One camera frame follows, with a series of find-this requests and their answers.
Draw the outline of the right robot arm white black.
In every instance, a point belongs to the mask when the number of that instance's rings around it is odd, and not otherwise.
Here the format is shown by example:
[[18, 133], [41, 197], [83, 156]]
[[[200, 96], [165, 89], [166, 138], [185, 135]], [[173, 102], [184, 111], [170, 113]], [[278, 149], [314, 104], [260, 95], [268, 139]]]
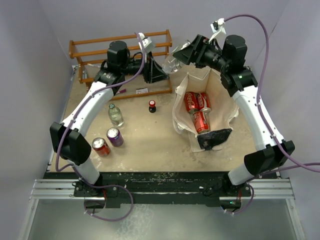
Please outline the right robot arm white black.
[[196, 68], [210, 67], [220, 73], [223, 87], [241, 109], [251, 130], [256, 151], [244, 156], [244, 163], [227, 174], [222, 190], [235, 195], [240, 185], [266, 171], [281, 167], [295, 150], [274, 126], [270, 115], [258, 96], [258, 82], [251, 70], [244, 66], [246, 41], [229, 35], [222, 49], [208, 38], [198, 35], [190, 44], [173, 53], [178, 61]]

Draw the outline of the red cola can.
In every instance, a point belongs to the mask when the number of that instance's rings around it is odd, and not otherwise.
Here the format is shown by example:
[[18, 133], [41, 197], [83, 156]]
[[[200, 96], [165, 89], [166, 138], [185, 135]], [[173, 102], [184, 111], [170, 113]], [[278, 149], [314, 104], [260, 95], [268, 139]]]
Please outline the red cola can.
[[186, 92], [184, 95], [184, 102], [186, 110], [189, 114], [194, 114], [200, 110], [197, 93], [192, 91]]

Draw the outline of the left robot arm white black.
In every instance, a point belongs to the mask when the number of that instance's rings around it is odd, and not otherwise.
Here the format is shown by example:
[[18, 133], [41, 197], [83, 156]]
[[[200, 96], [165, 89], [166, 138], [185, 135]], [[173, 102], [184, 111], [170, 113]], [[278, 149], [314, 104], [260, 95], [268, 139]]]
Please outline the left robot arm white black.
[[56, 159], [63, 158], [80, 179], [86, 183], [85, 190], [91, 196], [103, 191], [102, 176], [90, 158], [92, 147], [85, 136], [101, 108], [110, 101], [120, 87], [128, 80], [134, 80], [154, 66], [152, 50], [155, 43], [150, 37], [138, 35], [138, 46], [142, 58], [134, 65], [134, 58], [124, 41], [116, 40], [109, 44], [107, 57], [101, 63], [93, 83], [85, 97], [74, 111], [61, 123], [53, 122], [49, 128]]

